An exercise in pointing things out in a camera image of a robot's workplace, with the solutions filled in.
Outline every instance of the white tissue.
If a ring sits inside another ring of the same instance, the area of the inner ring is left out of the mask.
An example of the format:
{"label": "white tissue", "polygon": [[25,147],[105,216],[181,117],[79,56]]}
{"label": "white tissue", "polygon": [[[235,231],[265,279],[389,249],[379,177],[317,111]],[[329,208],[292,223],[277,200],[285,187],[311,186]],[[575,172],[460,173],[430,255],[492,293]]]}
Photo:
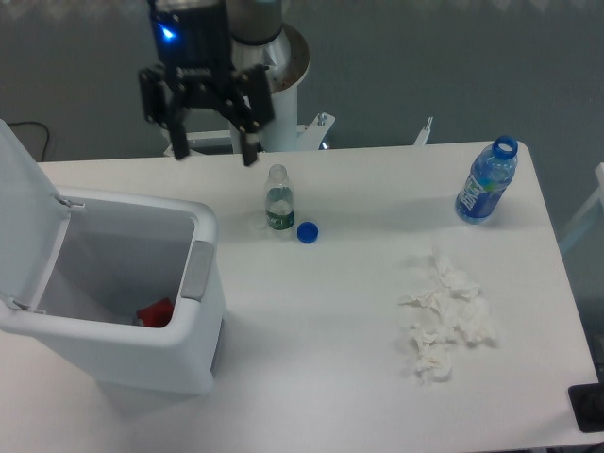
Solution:
{"label": "white tissue", "polygon": [[476,344],[496,339],[489,311],[489,303],[482,297],[476,297],[465,304],[460,312],[459,328],[466,342]]}
{"label": "white tissue", "polygon": [[434,249],[434,265],[443,288],[433,288],[402,297],[401,305],[415,305],[438,314],[434,326],[414,324],[410,327],[417,343],[417,374],[425,383],[447,380],[452,362],[448,348],[459,339],[479,344],[496,339],[489,303],[478,297],[480,286],[464,271],[453,267],[451,260]]}
{"label": "white tissue", "polygon": [[449,257],[441,254],[436,248],[433,250],[433,255],[438,277],[443,286],[450,289],[453,295],[468,300],[478,295],[480,286],[472,281],[464,271],[455,269]]}

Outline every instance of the plastic bottle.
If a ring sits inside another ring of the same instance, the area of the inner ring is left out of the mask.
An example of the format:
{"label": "plastic bottle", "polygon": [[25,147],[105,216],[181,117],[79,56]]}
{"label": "plastic bottle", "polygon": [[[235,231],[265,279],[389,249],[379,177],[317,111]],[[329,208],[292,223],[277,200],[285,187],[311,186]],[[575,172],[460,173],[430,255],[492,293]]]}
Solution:
{"label": "plastic bottle", "polygon": [[482,150],[455,202],[455,211],[462,220],[479,224],[491,216],[512,182],[518,163],[517,152],[518,142],[508,135],[499,137]]}
{"label": "plastic bottle", "polygon": [[264,185],[266,221],[272,229],[294,225],[294,191],[283,165],[273,165]]}

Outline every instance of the blue light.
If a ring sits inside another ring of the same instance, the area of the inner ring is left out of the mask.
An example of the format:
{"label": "blue light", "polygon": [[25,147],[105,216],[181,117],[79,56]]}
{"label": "blue light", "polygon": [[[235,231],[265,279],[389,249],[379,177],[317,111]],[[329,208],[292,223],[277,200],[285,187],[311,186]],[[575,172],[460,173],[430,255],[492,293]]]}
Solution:
{"label": "blue light", "polygon": [[176,37],[176,33],[174,33],[173,31],[169,30],[165,26],[160,25],[159,28],[161,28],[161,32],[163,33],[163,38],[167,42],[172,41]]}

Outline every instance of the bottle label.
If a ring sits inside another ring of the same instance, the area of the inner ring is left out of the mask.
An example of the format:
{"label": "bottle label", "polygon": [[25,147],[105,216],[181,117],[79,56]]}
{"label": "bottle label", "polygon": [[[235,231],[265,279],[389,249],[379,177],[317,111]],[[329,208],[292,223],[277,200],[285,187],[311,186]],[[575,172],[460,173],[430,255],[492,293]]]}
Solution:
{"label": "bottle label", "polygon": [[489,186],[493,186],[491,181],[480,182],[474,175],[470,175],[457,197],[458,208],[468,217],[474,217],[475,219],[489,216],[505,191],[505,189],[489,190]]}
{"label": "bottle label", "polygon": [[266,211],[266,220],[272,229],[287,229],[294,225],[294,212],[292,211],[289,214],[279,215]]}

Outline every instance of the black cable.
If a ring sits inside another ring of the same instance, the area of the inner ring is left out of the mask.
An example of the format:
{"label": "black cable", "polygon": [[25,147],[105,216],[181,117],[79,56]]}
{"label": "black cable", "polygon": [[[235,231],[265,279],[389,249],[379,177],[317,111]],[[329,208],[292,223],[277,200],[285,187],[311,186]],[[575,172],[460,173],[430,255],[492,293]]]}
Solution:
{"label": "black cable", "polygon": [[42,129],[44,129],[44,131],[46,132],[46,141],[44,142],[44,148],[42,149],[42,156],[40,157],[40,162],[44,162],[44,159],[46,158],[46,150],[48,149],[48,143],[50,142],[50,130],[48,130],[47,125],[45,125],[44,123],[40,123],[39,121],[20,121],[17,123],[7,123],[7,126],[9,126],[9,127],[38,126],[38,127],[41,127]]}
{"label": "black cable", "polygon": [[597,450],[599,450],[602,446],[604,446],[604,442],[600,442],[599,444],[593,444],[592,446],[585,448],[583,451],[581,451],[581,453],[596,453]]}

